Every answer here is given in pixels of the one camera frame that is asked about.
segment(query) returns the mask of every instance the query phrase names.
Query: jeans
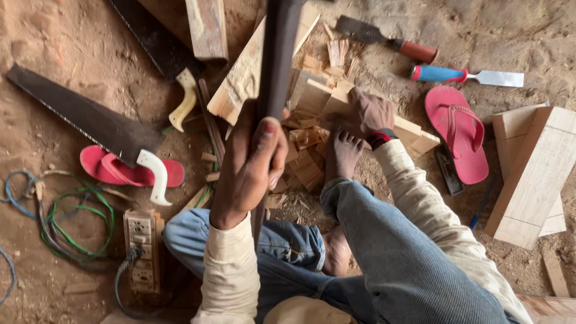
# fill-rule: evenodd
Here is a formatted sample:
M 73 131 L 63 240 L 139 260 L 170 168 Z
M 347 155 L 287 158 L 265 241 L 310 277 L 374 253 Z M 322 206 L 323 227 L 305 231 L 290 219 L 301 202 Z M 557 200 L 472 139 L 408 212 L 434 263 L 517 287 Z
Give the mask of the jeans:
M 335 179 L 324 187 L 320 202 L 328 217 L 340 221 L 364 275 L 316 273 L 325 259 L 318 228 L 265 221 L 257 249 L 256 323 L 294 296 L 321 299 L 359 323 L 517 323 L 396 207 L 360 183 Z M 184 210 L 164 229 L 168 250 L 199 278 L 209 213 Z

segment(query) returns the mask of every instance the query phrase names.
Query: knee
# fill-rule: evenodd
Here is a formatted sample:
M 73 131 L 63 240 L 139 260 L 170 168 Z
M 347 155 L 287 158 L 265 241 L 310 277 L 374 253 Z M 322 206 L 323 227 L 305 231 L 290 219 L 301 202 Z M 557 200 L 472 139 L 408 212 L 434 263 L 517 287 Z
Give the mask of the knee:
M 206 240 L 208 237 L 208 209 L 187 209 L 172 217 L 162 232 L 164 244 L 177 249 L 190 240 Z

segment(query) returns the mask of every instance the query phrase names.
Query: beige shirt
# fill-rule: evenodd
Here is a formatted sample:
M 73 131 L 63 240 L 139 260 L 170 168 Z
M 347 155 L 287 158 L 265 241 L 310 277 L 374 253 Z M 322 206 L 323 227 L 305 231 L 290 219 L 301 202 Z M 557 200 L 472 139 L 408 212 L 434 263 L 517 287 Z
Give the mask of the beige shirt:
M 414 166 L 400 140 L 392 140 L 374 151 L 398 209 L 442 249 L 468 277 L 488 290 L 502 308 L 521 323 L 532 323 L 524 306 L 496 264 L 486 258 L 486 249 L 472 231 L 442 200 L 426 172 Z M 209 229 L 204 253 L 202 305 L 193 324 L 254 323 L 260 278 L 251 235 L 250 215 L 228 231 Z M 326 302 L 292 297 L 274 307 L 266 324 L 337 323 L 356 321 Z

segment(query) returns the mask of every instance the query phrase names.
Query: red flip-flop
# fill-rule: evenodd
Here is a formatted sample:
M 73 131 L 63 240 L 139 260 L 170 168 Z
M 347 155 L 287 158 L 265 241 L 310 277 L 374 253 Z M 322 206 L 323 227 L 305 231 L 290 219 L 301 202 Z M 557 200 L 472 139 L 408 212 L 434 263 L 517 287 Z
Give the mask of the red flip-flop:
M 184 166 L 174 160 L 162 159 L 168 172 L 167 187 L 179 187 L 184 182 Z M 80 164 L 89 175 L 109 184 L 131 184 L 138 187 L 154 186 L 154 174 L 141 165 L 131 168 L 112 153 L 98 145 L 91 145 L 80 153 Z
M 482 148 L 484 125 L 462 93 L 451 86 L 435 86 L 426 95 L 425 107 L 432 126 L 448 145 L 460 180 L 465 184 L 484 180 L 489 171 Z

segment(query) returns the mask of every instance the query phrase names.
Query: flip-flop strap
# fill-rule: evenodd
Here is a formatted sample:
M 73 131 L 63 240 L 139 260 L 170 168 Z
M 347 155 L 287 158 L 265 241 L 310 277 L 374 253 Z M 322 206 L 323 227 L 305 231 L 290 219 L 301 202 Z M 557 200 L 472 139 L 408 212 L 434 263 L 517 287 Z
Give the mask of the flip-flop strap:
M 448 144 L 448 148 L 452 153 L 452 157 L 454 159 L 460 158 L 460 153 L 454 150 L 454 142 L 456 140 L 456 131 L 458 127 L 456 126 L 456 113 L 461 112 L 466 114 L 476 121 L 476 134 L 474 135 L 474 141 L 472 143 L 472 150 L 474 152 L 478 152 L 478 150 L 482 147 L 482 142 L 484 141 L 484 125 L 482 121 L 472 112 L 470 109 L 458 106 L 458 105 L 450 105 L 448 108 L 448 138 L 446 142 Z
M 102 166 L 106 170 L 108 170 L 108 172 L 110 172 L 110 174 L 112 174 L 112 176 L 114 176 L 116 179 L 124 181 L 124 182 L 126 182 L 126 184 L 131 184 L 133 186 L 142 187 L 141 183 L 137 183 L 137 182 L 130 180 L 122 172 L 120 172 L 120 170 L 118 170 L 118 168 L 116 168 L 116 166 L 114 166 L 114 164 L 112 163 L 115 160 L 116 160 L 116 156 L 112 153 L 109 153 L 102 158 L 101 163 L 102 163 Z

